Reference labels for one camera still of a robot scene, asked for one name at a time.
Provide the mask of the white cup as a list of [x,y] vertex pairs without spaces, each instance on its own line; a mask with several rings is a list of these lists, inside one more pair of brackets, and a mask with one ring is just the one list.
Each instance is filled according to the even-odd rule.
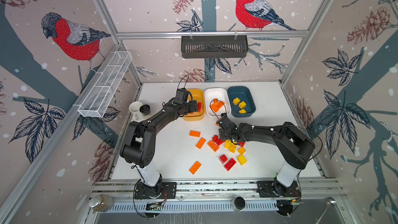
[[144,120],[144,115],[140,111],[142,106],[143,103],[140,101],[135,101],[129,105],[129,111],[132,114],[132,121],[141,122]]

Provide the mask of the glass jar front left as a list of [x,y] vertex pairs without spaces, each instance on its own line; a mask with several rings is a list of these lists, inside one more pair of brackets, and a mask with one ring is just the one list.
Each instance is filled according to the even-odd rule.
[[114,199],[109,195],[101,194],[91,198],[89,206],[94,212],[107,212],[114,206]]

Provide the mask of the small yellow lego brick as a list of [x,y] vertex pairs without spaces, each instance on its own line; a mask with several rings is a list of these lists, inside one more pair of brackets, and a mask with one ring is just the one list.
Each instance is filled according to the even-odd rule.
[[246,150],[245,150],[243,147],[241,147],[241,148],[238,149],[238,152],[239,152],[241,155],[243,155],[243,154],[246,152]]

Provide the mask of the yellow plastic container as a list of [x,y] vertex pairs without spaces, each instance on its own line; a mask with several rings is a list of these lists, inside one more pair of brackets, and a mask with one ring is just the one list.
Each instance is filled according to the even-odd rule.
[[205,109],[205,100],[204,100],[204,92],[200,89],[189,89],[193,96],[193,100],[197,100],[198,103],[198,111],[194,113],[189,113],[185,115],[183,119],[185,121],[199,121],[202,120],[205,116],[206,109]]

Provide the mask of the small red lego brick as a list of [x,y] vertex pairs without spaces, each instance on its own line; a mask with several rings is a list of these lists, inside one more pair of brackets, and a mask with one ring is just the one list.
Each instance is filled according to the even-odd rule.
[[219,160],[220,160],[220,162],[221,162],[222,164],[225,164],[225,163],[228,161],[228,158],[227,158],[226,155],[221,155],[221,156],[219,157]]

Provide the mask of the red lego brick pile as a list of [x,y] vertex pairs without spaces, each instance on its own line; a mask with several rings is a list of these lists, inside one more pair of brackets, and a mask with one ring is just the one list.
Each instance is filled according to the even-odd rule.
[[217,146],[221,146],[225,141],[223,141],[219,136],[214,135],[212,137],[212,141],[217,145]]

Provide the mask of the white plastic container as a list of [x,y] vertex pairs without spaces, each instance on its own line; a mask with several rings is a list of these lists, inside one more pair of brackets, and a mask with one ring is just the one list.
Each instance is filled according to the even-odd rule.
[[[231,114],[231,106],[226,89],[209,88],[204,91],[204,100],[207,115],[210,117],[220,117],[222,113]],[[216,112],[211,108],[212,105],[220,106]]]

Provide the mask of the red lego brick front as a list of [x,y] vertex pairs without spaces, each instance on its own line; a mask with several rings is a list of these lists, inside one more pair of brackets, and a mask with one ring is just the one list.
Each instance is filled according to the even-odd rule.
[[233,158],[231,158],[231,159],[224,165],[224,168],[225,168],[227,171],[230,171],[230,170],[234,167],[235,164],[236,164],[236,161],[235,161]]

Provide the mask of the orange lego brick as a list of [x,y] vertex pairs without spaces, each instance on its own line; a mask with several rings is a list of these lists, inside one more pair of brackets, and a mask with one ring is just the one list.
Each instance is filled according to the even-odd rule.
[[219,146],[214,142],[214,141],[209,141],[207,145],[210,147],[211,150],[214,152],[217,152],[219,149]]
[[224,106],[224,105],[223,105],[221,102],[215,102],[215,103],[213,102],[213,103],[210,105],[210,109],[216,113],[216,112],[218,112],[220,109],[222,109],[223,106]]
[[196,144],[196,147],[197,147],[198,149],[201,149],[205,143],[206,143],[206,140],[205,140],[204,138],[200,138],[200,140],[199,140],[198,143]]
[[198,171],[198,169],[199,169],[201,166],[202,166],[202,164],[201,164],[200,162],[196,161],[196,162],[193,164],[193,166],[189,169],[189,172],[190,172],[192,175],[194,175],[194,174]]

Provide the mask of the orange lego brick near arm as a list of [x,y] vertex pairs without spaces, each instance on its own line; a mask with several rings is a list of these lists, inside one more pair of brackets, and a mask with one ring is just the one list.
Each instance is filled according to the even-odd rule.
[[189,135],[192,136],[192,137],[196,137],[196,138],[200,138],[201,137],[201,133],[199,131],[194,131],[194,130],[191,130]]

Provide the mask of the yellow lego brick front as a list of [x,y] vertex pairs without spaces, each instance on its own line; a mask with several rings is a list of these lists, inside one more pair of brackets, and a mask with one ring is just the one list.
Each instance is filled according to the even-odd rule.
[[243,166],[247,162],[247,159],[243,155],[238,156],[237,160],[241,166]]

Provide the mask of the yellow lego brick large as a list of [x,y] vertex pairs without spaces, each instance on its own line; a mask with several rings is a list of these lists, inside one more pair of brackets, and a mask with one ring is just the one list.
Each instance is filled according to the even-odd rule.
[[232,143],[230,140],[226,140],[224,144],[224,148],[227,149],[231,153],[235,153],[237,145]]

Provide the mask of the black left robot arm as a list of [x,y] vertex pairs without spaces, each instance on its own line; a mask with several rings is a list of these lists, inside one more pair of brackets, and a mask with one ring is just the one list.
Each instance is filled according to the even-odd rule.
[[169,123],[198,109],[192,93],[186,88],[178,88],[175,97],[164,103],[152,117],[141,122],[130,122],[121,144],[120,156],[138,168],[145,186],[156,188],[162,184],[161,174],[152,163],[157,134]]

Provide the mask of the orange lego brick front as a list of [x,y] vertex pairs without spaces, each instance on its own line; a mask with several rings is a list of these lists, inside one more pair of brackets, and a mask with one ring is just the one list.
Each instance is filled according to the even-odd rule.
[[199,169],[201,166],[202,166],[202,164],[201,164],[200,162],[196,161],[196,162],[193,164],[193,166],[189,169],[189,172],[190,172],[192,175],[194,175],[194,174],[198,171],[198,169]]

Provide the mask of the teal plastic container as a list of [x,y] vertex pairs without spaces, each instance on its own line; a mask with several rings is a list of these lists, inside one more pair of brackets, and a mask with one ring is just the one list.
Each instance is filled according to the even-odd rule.
[[[256,105],[251,91],[245,86],[233,86],[228,88],[227,94],[231,104],[231,114],[236,118],[248,118],[256,111]],[[233,100],[238,97],[240,103],[233,104]]]

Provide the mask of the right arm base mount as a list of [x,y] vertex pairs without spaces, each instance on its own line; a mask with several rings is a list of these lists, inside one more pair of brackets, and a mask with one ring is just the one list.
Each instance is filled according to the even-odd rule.
[[276,180],[257,181],[257,193],[260,198],[300,198],[301,190],[297,181],[287,187]]

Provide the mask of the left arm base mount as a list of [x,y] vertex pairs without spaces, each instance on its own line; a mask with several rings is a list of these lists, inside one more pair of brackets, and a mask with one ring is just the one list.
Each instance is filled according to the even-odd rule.
[[154,187],[149,187],[139,182],[135,186],[133,198],[134,200],[175,199],[176,188],[176,182],[160,182]]

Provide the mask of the black lidded shaker jar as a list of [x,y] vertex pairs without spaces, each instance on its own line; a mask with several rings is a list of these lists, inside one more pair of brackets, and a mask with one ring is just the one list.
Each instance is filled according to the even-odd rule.
[[144,104],[140,107],[140,113],[144,116],[148,116],[151,114],[151,108],[148,104]]

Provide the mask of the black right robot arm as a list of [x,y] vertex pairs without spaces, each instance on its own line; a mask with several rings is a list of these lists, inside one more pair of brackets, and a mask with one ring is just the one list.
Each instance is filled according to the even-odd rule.
[[235,124],[226,114],[216,121],[219,136],[223,141],[239,143],[259,142],[275,145],[284,158],[284,163],[275,177],[275,185],[291,187],[298,174],[306,168],[316,148],[314,142],[291,122],[274,127]]

